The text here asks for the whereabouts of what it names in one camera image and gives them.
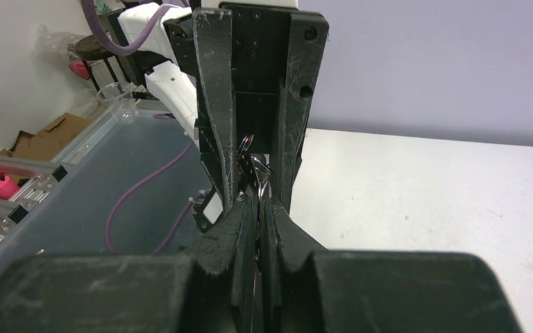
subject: purple hose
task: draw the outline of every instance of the purple hose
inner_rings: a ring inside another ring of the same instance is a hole
[[[172,161],[166,163],[163,167],[160,169],[154,171],[149,176],[145,177],[144,179],[140,180],[136,185],[132,186],[126,193],[124,193],[119,200],[113,205],[113,208],[111,209],[111,212],[109,213],[109,216],[107,217],[107,223],[105,225],[105,244],[109,251],[113,253],[117,253],[117,250],[113,246],[113,243],[111,241],[111,224],[113,222],[113,218],[115,217],[115,214],[117,213],[117,210],[121,206],[121,204],[124,203],[124,201],[129,198],[136,190],[138,190],[140,187],[151,181],[152,179],[156,178],[161,173],[165,172],[166,170],[170,169],[172,166],[177,164],[179,161],[183,159],[183,157],[189,152],[189,150],[193,147],[193,141],[191,141],[183,151],[180,152]],[[167,237],[162,241],[160,246],[154,250],[154,253],[157,253],[158,251],[162,250],[162,248],[169,242],[169,240],[173,237],[174,232],[176,231],[176,228],[182,221],[182,219],[185,217],[187,211],[189,208],[193,205],[193,203],[189,203],[185,210],[183,210],[179,217],[177,218],[177,221],[174,223],[171,232],[167,235]]]
[[[109,52],[118,55],[118,56],[129,56],[130,54],[136,52],[138,48],[146,41],[146,38],[154,29],[154,26],[162,19],[164,14],[166,14],[170,7],[169,6],[160,6],[158,10],[154,13],[150,21],[144,27],[142,34],[128,46],[120,46],[115,44],[112,40],[109,39],[105,29],[103,29],[101,22],[99,21],[99,16],[97,15],[97,10],[95,9],[95,3],[93,0],[81,0],[81,6],[83,7],[83,13],[85,13],[85,18],[89,24],[93,36],[105,47]]]

